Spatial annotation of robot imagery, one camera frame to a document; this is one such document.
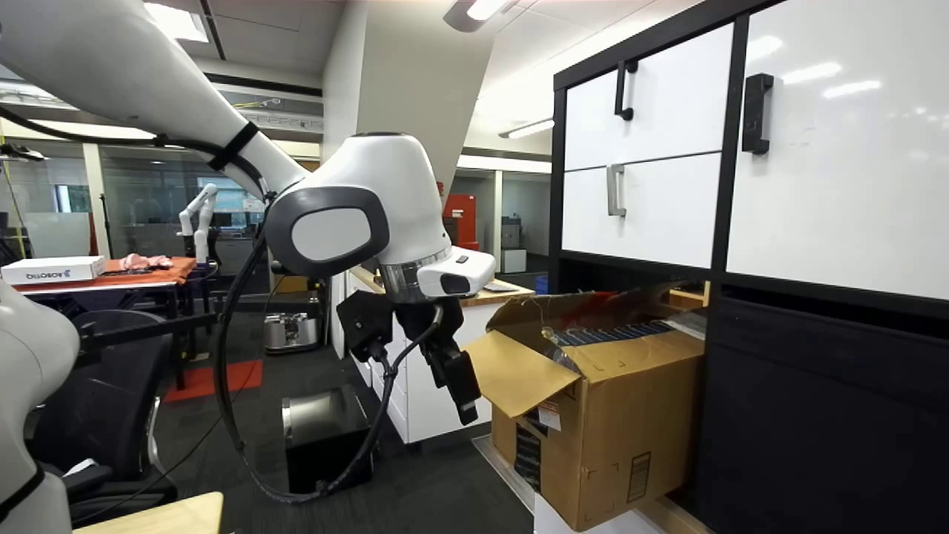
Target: gray floor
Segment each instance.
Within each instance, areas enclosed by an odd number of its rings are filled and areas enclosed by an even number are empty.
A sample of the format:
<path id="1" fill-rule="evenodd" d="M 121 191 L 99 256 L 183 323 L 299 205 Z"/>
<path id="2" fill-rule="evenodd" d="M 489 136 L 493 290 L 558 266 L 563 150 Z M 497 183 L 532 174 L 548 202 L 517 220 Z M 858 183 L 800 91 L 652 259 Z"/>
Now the gray floor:
<path id="1" fill-rule="evenodd" d="M 231 358 L 260 357 L 260 315 L 241 315 L 235 323 Z M 349 363 L 331 351 L 303 357 L 266 357 L 263 386 L 235 397 L 248 456 L 263 481 L 284 489 L 284 449 L 278 428 L 278 401 L 354 382 L 374 413 L 376 401 Z M 216 420 L 214 401 L 164 406 L 158 415 L 159 463 L 171 469 L 192 441 Z M 226 532 L 331 532 L 331 534 L 526 534 L 533 529 L 532 514 L 503 487 L 493 465 L 474 452 L 471 435 L 456 434 L 403 449 L 386 425 L 376 446 L 376 474 L 371 484 L 343 489 L 317 504 L 274 504 L 238 465 L 238 455 L 216 428 L 210 440 L 171 471 L 183 495 L 223 489 Z"/>

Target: door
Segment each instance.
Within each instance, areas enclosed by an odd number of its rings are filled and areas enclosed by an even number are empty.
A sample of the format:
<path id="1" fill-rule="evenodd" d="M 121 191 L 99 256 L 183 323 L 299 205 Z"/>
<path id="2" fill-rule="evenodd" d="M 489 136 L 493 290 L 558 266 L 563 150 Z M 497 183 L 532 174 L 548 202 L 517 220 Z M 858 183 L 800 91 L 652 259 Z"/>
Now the door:
<path id="1" fill-rule="evenodd" d="M 729 274 L 949 299 L 945 18 L 939 0 L 751 18 Z"/>
<path id="2" fill-rule="evenodd" d="M 563 165 L 720 150 L 729 47 L 733 27 L 720 27 L 572 87 Z"/>
<path id="3" fill-rule="evenodd" d="M 709 269 L 718 165 L 718 153 L 698 153 L 566 171 L 563 253 Z"/>

